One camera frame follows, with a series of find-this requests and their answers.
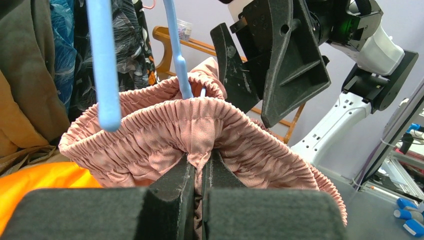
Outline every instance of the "wooden rack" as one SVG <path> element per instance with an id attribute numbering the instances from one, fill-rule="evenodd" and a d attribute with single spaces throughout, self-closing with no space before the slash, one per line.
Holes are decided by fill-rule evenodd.
<path id="1" fill-rule="evenodd" d="M 170 34 L 169 34 L 169 30 L 167 27 L 164 26 L 156 26 L 153 29 L 153 34 L 152 34 L 153 38 L 160 41 L 163 44 L 163 57 L 162 60 L 160 61 L 160 63 L 156 66 L 156 71 L 158 74 L 158 77 L 160 79 L 167 79 L 169 76 L 175 76 L 176 74 L 174 72 L 172 72 L 171 69 L 171 62 L 173 60 L 173 53 L 172 53 L 172 47 L 171 47 L 171 39 L 170 39 Z M 188 41 L 180 41 L 182 45 L 187 46 L 189 48 L 192 49 L 196 49 L 200 52 L 212 55 L 212 56 L 216 56 L 217 54 L 215 53 L 215 48 L 212 45 L 209 45 L 207 43 L 201 42 L 199 40 L 196 39 L 192 39 L 190 38 Z M 245 57 L 241 57 L 241 60 L 246 62 L 247 59 Z M 293 130 L 295 129 L 296 123 L 298 122 L 298 119 L 303 111 L 305 107 L 305 103 L 302 104 L 298 109 L 296 114 L 294 115 L 294 118 L 291 121 L 287 121 L 282 119 L 281 121 L 279 121 L 279 124 L 285 126 L 288 128 L 287 133 L 285 134 L 284 137 L 279 136 L 277 134 L 275 134 L 280 141 L 284 142 L 285 144 L 287 144 L 290 140 L 290 137 L 292 136 Z M 256 113 L 256 114 L 261 114 L 261 110 L 254 107 L 251 109 L 252 112 Z"/>

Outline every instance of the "blue plastic hanger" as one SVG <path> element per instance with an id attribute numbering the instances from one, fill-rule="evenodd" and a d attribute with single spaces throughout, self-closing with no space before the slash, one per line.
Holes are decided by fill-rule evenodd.
<path id="1" fill-rule="evenodd" d="M 93 55 L 93 73 L 98 101 L 98 121 L 100 126 L 114 132 L 121 126 L 121 106 L 119 99 L 117 59 L 112 22 L 110 0 L 88 0 L 88 26 L 91 51 Z M 178 35 L 177 15 L 173 0 L 163 0 L 169 27 L 172 55 L 178 77 L 179 90 L 183 99 L 193 97 L 187 75 L 187 64 L 181 53 Z M 200 96 L 204 97 L 206 89 L 202 88 Z"/>
<path id="2" fill-rule="evenodd" d="M 180 37 L 178 36 L 177 14 L 173 0 L 163 0 L 165 5 L 166 18 L 168 21 L 169 37 L 171 39 L 173 63 L 175 65 L 176 76 L 178 77 L 179 90 L 182 93 L 182 99 L 193 97 L 192 87 L 187 75 L 186 60 L 181 53 Z"/>

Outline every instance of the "table surface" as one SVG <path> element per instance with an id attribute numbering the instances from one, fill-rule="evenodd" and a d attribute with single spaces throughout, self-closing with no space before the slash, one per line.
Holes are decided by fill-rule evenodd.
<path id="1" fill-rule="evenodd" d="M 404 230 L 404 220 L 393 216 L 397 208 L 396 197 L 382 196 L 381 193 L 371 189 L 356 192 L 341 178 L 328 173 L 326 175 L 334 183 L 346 204 L 349 240 L 417 239 Z"/>

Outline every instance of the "gathered fabric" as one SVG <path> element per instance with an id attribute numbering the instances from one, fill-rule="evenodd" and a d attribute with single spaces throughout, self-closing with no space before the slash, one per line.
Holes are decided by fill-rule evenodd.
<path id="1" fill-rule="evenodd" d="M 208 58 L 188 73 L 194 98 L 182 100 L 172 77 L 140 90 L 121 92 L 121 127 L 101 129 L 98 105 L 90 107 L 62 136 L 59 149 L 86 168 L 103 187 L 147 186 L 175 166 L 184 153 L 196 168 L 195 230 L 202 231 L 202 169 L 212 149 L 250 188 L 295 188 L 329 193 L 343 223 L 346 207 L 331 181 L 258 120 L 225 101 L 218 64 Z M 200 95 L 206 88 L 206 97 Z"/>

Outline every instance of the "orange fabric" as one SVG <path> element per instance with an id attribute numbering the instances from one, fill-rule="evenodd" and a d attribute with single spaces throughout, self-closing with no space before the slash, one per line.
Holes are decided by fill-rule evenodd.
<path id="1" fill-rule="evenodd" d="M 73 162 L 55 162 L 22 169 L 0 178 L 0 236 L 17 204 L 41 188 L 101 188 L 87 169 Z"/>

